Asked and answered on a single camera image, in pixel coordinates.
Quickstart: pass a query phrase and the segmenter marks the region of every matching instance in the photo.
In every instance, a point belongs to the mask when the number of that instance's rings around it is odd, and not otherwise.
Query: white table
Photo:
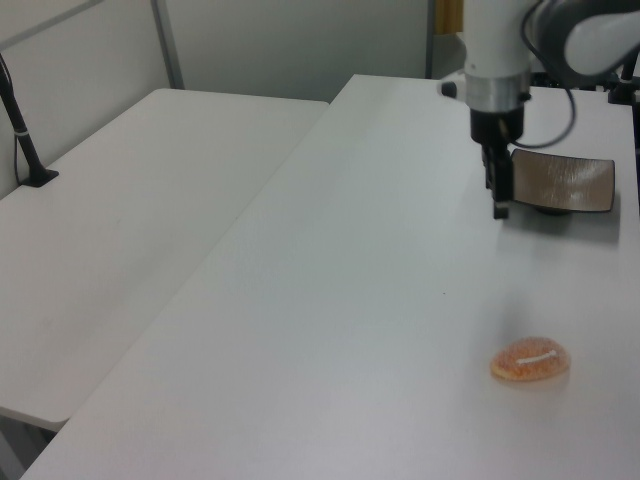
[[[326,104],[159,90],[0,202],[0,414],[59,429]]]
[[[636,478],[631,112],[576,97],[553,151],[614,159],[615,211],[500,222],[465,106],[355,77],[25,480]],[[528,335],[570,375],[493,379]]]

